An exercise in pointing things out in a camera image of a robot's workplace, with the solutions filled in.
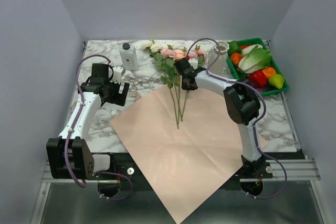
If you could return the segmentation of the cream ribbon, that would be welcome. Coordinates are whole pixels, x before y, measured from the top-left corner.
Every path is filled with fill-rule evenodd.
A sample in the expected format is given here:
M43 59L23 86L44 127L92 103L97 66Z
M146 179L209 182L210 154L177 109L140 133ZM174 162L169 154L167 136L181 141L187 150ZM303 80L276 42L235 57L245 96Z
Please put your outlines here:
M70 103L70 111L76 107L78 97L79 97L79 94L75 92L73 95L73 99ZM127 97L135 98L135 100L137 101L138 99L141 98L141 95L137 91L129 91L127 94Z

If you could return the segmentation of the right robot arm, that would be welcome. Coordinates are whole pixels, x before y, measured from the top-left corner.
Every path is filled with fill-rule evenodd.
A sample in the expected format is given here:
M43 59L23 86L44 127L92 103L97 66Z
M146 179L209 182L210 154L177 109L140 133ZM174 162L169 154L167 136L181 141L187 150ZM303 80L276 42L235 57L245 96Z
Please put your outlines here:
M238 126L242 141L242 173L249 178L259 174L265 159L260 147L256 122L259 118L260 101L256 90L247 80L239 82L213 74L203 67L194 69L185 58L174 63L182 77L183 90L206 89L221 95L229 117Z

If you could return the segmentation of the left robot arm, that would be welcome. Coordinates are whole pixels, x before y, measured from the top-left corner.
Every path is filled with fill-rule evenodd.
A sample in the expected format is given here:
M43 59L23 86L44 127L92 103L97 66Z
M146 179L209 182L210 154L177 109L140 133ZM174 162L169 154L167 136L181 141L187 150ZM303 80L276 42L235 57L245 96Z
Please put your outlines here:
M124 106L129 83L122 84L125 68L94 63L91 75L79 85L76 107L57 138L50 138L46 149L51 175L81 183L93 174L104 179L116 175L110 154L91 153L85 140L96 112L106 103Z

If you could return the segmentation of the white rose stem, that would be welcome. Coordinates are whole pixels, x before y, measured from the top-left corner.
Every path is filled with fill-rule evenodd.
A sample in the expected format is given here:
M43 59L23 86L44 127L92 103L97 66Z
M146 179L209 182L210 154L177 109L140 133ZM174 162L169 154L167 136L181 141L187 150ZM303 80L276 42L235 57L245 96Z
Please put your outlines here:
M180 75L174 66L177 59L177 52L173 50L173 46L171 45L168 45L167 48L163 48L163 46L157 44L154 39L146 40L142 44L142 50L149 53L156 68L162 71L161 81L169 89L173 101L176 127L179 129L182 114L180 107Z

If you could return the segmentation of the pink rose stem with bud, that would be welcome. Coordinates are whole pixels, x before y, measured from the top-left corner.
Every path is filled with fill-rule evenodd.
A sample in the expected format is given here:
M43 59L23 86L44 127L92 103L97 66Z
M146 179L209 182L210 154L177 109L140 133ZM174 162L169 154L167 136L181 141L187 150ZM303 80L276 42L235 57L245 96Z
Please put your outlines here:
M187 54L187 59L197 59L198 64L203 65L206 61L206 56L206 51L200 45L195 45L194 49Z

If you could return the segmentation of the pink wrapping paper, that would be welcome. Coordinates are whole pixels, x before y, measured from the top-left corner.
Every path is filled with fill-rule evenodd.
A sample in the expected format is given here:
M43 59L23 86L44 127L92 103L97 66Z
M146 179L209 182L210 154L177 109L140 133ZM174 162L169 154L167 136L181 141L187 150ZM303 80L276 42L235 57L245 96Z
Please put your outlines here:
M122 144L176 223L181 223L242 166L242 143L220 95L186 94L176 123L166 86L111 120Z

